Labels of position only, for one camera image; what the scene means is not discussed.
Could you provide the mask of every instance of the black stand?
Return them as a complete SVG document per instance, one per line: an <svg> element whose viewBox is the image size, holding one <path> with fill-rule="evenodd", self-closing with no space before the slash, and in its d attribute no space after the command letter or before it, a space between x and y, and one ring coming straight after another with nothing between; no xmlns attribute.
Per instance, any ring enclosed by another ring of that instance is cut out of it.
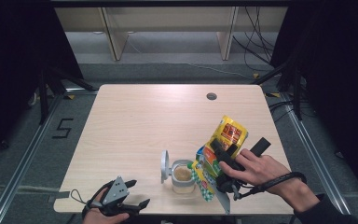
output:
<svg viewBox="0 0 358 224"><path fill-rule="evenodd" d="M312 34L316 34L318 32L318 25L320 25L320 18L323 10L326 10L325 7L326 3L325 1L322 1L318 9L316 9L315 13L310 18L307 26L301 33L300 38L298 39L296 46L287 61L252 83L260 85L270 78L282 73L282 76L277 84L278 91L287 91L291 85L294 86L293 106L295 114L299 120L302 120L300 111L300 81L301 71L304 66L303 62L305 61L304 58L307 57L307 54L310 50L310 43L312 43L311 39L313 37Z"/></svg>
<svg viewBox="0 0 358 224"><path fill-rule="evenodd" d="M65 73L60 68L45 66L39 74L39 94L40 94L40 109L41 119L40 124L44 123L48 117L48 93L46 85L51 88L54 94L64 94L66 88L61 83L61 78L68 79L77 86L84 88L87 91L97 91L97 88L92 87L85 81L72 77Z"/></svg>

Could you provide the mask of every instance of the light wood table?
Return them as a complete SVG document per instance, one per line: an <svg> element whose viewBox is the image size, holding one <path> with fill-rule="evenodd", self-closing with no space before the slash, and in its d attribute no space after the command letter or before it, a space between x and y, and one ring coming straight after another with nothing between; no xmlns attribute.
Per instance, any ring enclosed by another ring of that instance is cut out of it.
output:
<svg viewBox="0 0 358 224"><path fill-rule="evenodd" d="M217 99L207 99L213 92ZM196 187L191 194L172 190L171 178L161 184L161 152L176 160L195 160L196 151L213 134L224 115L242 124L251 148L261 137L271 143L265 154L289 167L265 96L256 85L103 85L89 113L60 191L78 189L88 200L97 189L121 175L136 179L126 204L150 199L141 214L224 215L214 197L205 202ZM231 199L232 215L291 214L278 196L259 193ZM57 212L78 213L83 204L57 199Z"/></svg>

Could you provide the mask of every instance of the wrist strap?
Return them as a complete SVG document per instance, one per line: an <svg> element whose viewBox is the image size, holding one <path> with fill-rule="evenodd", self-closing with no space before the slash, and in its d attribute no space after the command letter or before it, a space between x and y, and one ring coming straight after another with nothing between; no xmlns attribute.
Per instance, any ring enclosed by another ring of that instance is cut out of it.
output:
<svg viewBox="0 0 358 224"><path fill-rule="evenodd" d="M260 186L254 186L253 188L251 188L249 190L249 192L247 193L244 193L244 194L238 194L237 196L234 194L234 200L236 201L237 199L241 199L241 198L244 198L246 196L249 196L251 194L257 194L259 192L264 192L266 191L267 189L277 185L277 184L280 184L282 183L283 181L285 180L288 180L288 179L291 179L291 178L300 178L301 181L305 184L307 184L307 178L300 172L292 172L292 173L289 173L287 175L281 175L280 177L277 177L275 179L272 179Z"/></svg>

